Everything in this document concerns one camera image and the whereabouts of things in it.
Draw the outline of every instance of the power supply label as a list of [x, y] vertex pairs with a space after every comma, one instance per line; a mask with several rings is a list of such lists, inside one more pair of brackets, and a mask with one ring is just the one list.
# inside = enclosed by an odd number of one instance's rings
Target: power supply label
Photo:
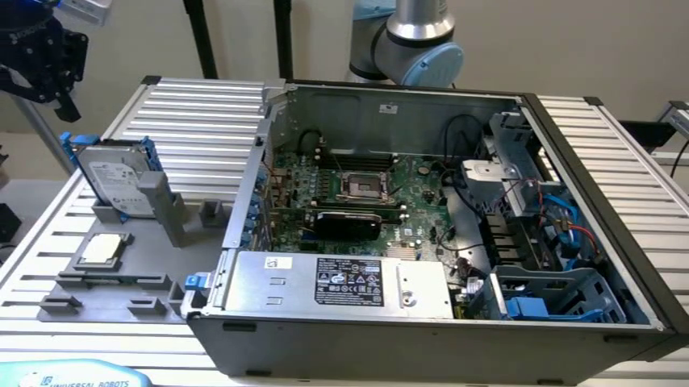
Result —
[[315, 301], [321, 305], [385, 306], [381, 261], [319, 258]]

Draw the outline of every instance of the sticker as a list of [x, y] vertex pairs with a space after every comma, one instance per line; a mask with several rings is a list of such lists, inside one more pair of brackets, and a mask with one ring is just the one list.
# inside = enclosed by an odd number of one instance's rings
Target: sticker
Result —
[[265, 268], [291, 268], [291, 257], [290, 256], [266, 256]]
[[385, 306], [381, 261], [319, 258], [314, 298], [321, 305]]
[[381, 109], [378, 109], [378, 112], [382, 114], [397, 114], [398, 108], [398, 105], [381, 105]]
[[131, 216], [151, 216], [147, 195], [136, 188], [139, 176], [127, 164], [94, 161], [88, 164], [110, 205]]

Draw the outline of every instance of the red cable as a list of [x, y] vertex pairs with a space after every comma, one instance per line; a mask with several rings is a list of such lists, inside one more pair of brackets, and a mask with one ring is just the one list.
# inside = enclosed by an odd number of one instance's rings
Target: red cable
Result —
[[596, 252], [596, 254], [598, 254], [598, 247], [596, 245], [596, 237], [593, 236], [593, 233], [586, 228], [577, 226], [576, 224], [570, 224], [570, 229], [577, 230], [577, 231], [582, 232], [584, 234], [586, 234], [586, 237], [589, 238], [589, 241], [592, 242], [593, 251]]

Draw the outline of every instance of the motherboard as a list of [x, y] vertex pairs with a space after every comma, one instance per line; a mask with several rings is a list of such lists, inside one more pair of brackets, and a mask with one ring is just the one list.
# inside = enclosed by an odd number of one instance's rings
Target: motherboard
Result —
[[[453, 225], [442, 193], [449, 170], [438, 161], [394, 155], [330, 154], [321, 159], [285, 153], [274, 165], [275, 252], [453, 264], [451, 254], [437, 245], [437, 237]], [[346, 220], [353, 214], [359, 218]]]

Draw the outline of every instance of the black cable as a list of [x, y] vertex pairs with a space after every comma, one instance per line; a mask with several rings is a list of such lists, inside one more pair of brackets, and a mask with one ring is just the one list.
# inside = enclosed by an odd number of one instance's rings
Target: black cable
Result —
[[680, 165], [681, 155], [686, 150], [686, 146], [689, 146], [689, 140], [685, 142], [685, 146], [681, 147], [680, 153], [677, 153], [676, 163], [672, 165], [672, 171], [669, 172], [669, 176], [673, 178], [676, 177], [677, 165]]
[[473, 244], [472, 246], [466, 247], [466, 248], [450, 248], [446, 244], [445, 244], [445, 236], [447, 235], [447, 233], [450, 232], [450, 230], [454, 229], [454, 226], [451, 226], [450, 228], [447, 228], [443, 232], [442, 232], [442, 235], [441, 235], [441, 238], [438, 238], [438, 244], [442, 246], [442, 248], [445, 248], [446, 250], [449, 250], [450, 252], [464, 252], [466, 250], [470, 250], [472, 248], [480, 248], [481, 246], [485, 246], [484, 243], [477, 243], [477, 244]]
[[297, 151], [298, 155], [302, 154], [302, 142], [303, 142], [303, 138], [306, 137], [306, 135], [309, 133], [318, 133], [319, 137], [323, 137], [323, 132], [319, 129], [315, 129], [315, 128], [305, 129], [302, 134], [299, 135], [299, 139], [298, 139], [298, 151]]
[[480, 218], [484, 218], [484, 214], [481, 213], [481, 211], [478, 211], [474, 207], [474, 205], [470, 203], [470, 201], [468, 200], [468, 198], [464, 197], [462, 193], [460, 192], [460, 188], [457, 187], [457, 184], [454, 182], [454, 179], [453, 179], [453, 188], [454, 188], [454, 192], [457, 193], [457, 195], [460, 196], [460, 200], [462, 201], [464, 205], [468, 206], [470, 208], [470, 210], [474, 212], [476, 216], [478, 216]]
[[446, 124], [445, 124], [445, 128], [443, 128], [443, 136], [445, 136], [445, 140], [442, 141], [442, 160], [445, 162], [447, 162], [447, 136], [449, 136], [449, 133], [450, 133], [450, 126], [453, 125], [454, 121], [457, 119], [464, 119], [464, 118], [469, 118], [469, 119], [473, 119], [476, 121], [476, 123], [478, 124], [478, 128], [484, 128], [484, 123], [481, 122], [481, 120], [472, 114], [458, 114], [455, 115], [454, 117], [451, 117]]

